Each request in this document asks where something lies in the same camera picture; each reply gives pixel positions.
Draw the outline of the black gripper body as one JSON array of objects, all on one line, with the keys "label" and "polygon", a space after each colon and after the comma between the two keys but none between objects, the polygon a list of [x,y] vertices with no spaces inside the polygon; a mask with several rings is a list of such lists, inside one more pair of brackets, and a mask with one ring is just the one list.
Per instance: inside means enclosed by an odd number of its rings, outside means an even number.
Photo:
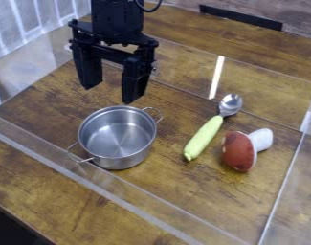
[{"label": "black gripper body", "polygon": [[157,9],[159,5],[148,9],[143,0],[91,0],[91,21],[68,22],[75,63],[89,65],[113,58],[119,63],[136,56],[151,66],[159,43],[141,32],[143,15]]}]

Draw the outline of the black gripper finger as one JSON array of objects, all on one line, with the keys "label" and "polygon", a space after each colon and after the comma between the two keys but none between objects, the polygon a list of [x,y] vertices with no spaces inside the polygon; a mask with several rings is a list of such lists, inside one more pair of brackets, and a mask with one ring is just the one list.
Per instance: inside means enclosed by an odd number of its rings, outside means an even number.
[{"label": "black gripper finger", "polygon": [[121,101],[124,104],[137,100],[145,92],[152,66],[136,57],[128,57],[123,63]]},{"label": "black gripper finger", "polygon": [[77,70],[77,79],[81,87],[88,90],[103,82],[101,60],[89,47],[76,43],[71,45],[73,62]]}]

